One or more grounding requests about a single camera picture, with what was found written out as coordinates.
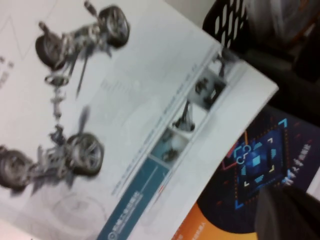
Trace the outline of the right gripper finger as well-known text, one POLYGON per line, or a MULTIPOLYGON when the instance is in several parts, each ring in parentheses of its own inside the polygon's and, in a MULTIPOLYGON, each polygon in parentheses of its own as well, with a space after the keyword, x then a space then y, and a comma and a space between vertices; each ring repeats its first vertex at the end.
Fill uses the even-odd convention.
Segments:
POLYGON ((258 240, 318 240, 320 201, 294 187, 259 191, 254 221, 258 240))

